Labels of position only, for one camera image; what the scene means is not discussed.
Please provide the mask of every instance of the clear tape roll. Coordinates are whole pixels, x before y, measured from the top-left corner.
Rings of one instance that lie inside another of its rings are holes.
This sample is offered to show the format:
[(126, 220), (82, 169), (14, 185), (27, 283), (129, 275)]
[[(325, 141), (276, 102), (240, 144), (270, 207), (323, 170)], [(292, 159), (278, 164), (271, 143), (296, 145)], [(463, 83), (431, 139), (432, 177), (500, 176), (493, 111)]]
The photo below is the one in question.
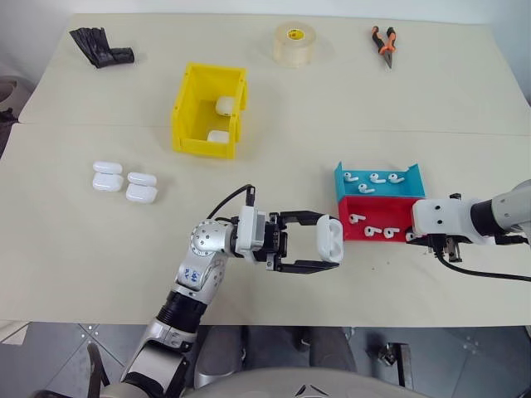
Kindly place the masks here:
[(309, 64), (314, 54), (315, 30), (302, 22), (286, 22), (275, 30), (273, 58), (289, 68)]

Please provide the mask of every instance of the yellow storage box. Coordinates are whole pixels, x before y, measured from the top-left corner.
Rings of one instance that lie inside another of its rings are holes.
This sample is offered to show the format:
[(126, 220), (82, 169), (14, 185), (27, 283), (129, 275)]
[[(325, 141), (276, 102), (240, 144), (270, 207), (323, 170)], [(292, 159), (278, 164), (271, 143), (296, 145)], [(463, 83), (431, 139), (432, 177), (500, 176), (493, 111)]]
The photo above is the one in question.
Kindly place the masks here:
[[(217, 99), (222, 96), (234, 98), (230, 116), (216, 112)], [(245, 69), (189, 63), (173, 106), (173, 150), (233, 159), (246, 100)], [(212, 130), (227, 131), (228, 142), (207, 141)]]

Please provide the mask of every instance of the white table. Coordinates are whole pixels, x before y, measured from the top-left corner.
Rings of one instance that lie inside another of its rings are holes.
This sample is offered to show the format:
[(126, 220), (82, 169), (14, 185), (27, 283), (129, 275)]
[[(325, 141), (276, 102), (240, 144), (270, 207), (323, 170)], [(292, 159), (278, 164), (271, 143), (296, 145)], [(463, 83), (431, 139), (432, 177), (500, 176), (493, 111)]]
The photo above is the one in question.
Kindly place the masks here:
[[(529, 178), (529, 107), (484, 27), (378, 21), (397, 29), (389, 71), (368, 36), (374, 21), (297, 18), (320, 44), (311, 66), (285, 70), (266, 55), (285, 19), (73, 18), (72, 27), (104, 26), (110, 44), (132, 46), (138, 62), (96, 70), (64, 36), (13, 128), (0, 161), (0, 318), (146, 323), (172, 286), (190, 230), (246, 182), (261, 210), (337, 215), (340, 160), (366, 169), (419, 162), (429, 197), (487, 199)], [(171, 151), (169, 110), (188, 61), (248, 68), (233, 161)], [(94, 191), (96, 159), (156, 174), (158, 200), (142, 206), (124, 192)], [(317, 258), (314, 229), (289, 232), (289, 259)], [(523, 245), (464, 245), (462, 255), (471, 269), (530, 272)], [(233, 260), (203, 322), (530, 324), (531, 284), (457, 274), (421, 247), (346, 242), (342, 266), (314, 275)]]

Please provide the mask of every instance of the pliers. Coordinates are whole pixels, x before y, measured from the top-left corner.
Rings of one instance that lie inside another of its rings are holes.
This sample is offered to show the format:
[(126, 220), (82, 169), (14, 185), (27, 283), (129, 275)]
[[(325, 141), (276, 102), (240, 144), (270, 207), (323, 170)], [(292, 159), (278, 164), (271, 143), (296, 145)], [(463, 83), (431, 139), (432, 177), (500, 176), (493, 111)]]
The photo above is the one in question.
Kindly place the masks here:
[(380, 29), (378, 27), (373, 27), (373, 41), (378, 46), (378, 54), (383, 56), (383, 59), (387, 62), (389, 69), (392, 67), (392, 53), (397, 50), (395, 47), (395, 40), (397, 39), (397, 34), (392, 27), (387, 29), (387, 37), (389, 41), (387, 44), (383, 43), (382, 36), (378, 33)]

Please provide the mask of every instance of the blue plastic tray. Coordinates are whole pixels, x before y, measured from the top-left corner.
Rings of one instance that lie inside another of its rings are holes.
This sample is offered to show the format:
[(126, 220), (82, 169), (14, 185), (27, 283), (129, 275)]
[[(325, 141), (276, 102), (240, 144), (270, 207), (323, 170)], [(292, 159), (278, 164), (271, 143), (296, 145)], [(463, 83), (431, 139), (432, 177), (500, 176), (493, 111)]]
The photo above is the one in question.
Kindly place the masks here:
[[(343, 174), (345, 172), (350, 172), (353, 177), (358, 177), (358, 180), (354, 182), (344, 181)], [(404, 177), (405, 180), (398, 184), (392, 184), (389, 181), (382, 184), (375, 184), (369, 179), (369, 176), (374, 172), (381, 179), (387, 179), (389, 174), (395, 173), (398, 177)], [(395, 170), (344, 170), (343, 164), (339, 162), (334, 175), (335, 191), (338, 201), (341, 201), (345, 196), (426, 197), (418, 164), (409, 167), (405, 172), (398, 172)], [(358, 190), (359, 184), (367, 184), (368, 188), (372, 188), (375, 191), (371, 193), (360, 193)]]

